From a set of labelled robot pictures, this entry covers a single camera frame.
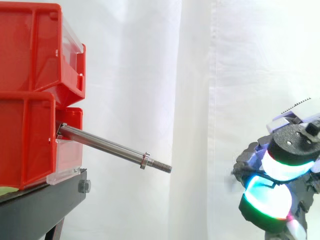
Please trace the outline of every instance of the metal rod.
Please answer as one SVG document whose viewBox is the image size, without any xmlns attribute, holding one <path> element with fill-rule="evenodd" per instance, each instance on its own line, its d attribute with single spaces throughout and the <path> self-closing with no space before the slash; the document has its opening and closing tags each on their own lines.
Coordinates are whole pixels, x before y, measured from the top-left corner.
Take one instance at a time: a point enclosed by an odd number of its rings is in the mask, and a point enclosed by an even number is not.
<svg viewBox="0 0 320 240">
<path fill-rule="evenodd" d="M 130 149 L 66 124 L 60 125 L 57 133 L 78 143 L 82 143 L 135 164 L 139 164 L 141 169 L 145 169 L 146 166 L 150 166 L 166 173 L 171 173 L 171 166 L 150 158 L 150 154 L 148 152 L 142 153 Z"/>
</svg>

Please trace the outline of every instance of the white fabric backdrop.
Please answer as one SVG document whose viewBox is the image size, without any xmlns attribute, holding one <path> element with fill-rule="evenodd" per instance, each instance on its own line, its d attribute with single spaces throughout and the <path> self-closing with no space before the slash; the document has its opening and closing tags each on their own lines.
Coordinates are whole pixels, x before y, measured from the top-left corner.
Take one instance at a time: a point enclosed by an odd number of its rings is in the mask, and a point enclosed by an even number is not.
<svg viewBox="0 0 320 240">
<path fill-rule="evenodd" d="M 274 116 L 319 96 L 319 4 L 56 2 L 87 47 L 84 130 L 173 166 L 142 171 L 85 147 L 92 189 L 61 239 L 263 239 L 225 178 Z M 319 239 L 319 207 L 307 215 L 309 240 Z"/>
</svg>

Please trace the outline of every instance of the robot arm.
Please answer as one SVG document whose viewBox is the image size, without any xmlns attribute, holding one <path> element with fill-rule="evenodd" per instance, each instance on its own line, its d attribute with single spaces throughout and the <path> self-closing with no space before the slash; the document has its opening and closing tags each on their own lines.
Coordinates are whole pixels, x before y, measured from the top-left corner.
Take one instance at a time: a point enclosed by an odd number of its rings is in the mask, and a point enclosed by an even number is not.
<svg viewBox="0 0 320 240">
<path fill-rule="evenodd" d="M 267 129 L 270 135 L 249 144 L 233 166 L 245 187 L 239 209 L 266 240 L 306 240 L 305 214 L 320 192 L 320 99 L 296 104 Z"/>
</svg>

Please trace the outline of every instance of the red storage bin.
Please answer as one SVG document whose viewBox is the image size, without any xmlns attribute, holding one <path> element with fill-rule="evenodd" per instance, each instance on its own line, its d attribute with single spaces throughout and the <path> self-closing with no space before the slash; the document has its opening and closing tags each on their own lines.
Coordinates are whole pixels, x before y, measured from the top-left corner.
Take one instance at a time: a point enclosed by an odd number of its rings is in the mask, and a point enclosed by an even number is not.
<svg viewBox="0 0 320 240">
<path fill-rule="evenodd" d="M 52 3 L 0 2 L 0 91 L 49 92 L 59 108 L 85 98 L 86 47 Z"/>
<path fill-rule="evenodd" d="M 56 171 L 56 121 L 81 129 L 82 116 L 80 108 L 56 109 L 49 92 L 0 92 L 0 187 L 45 182 Z"/>
</svg>

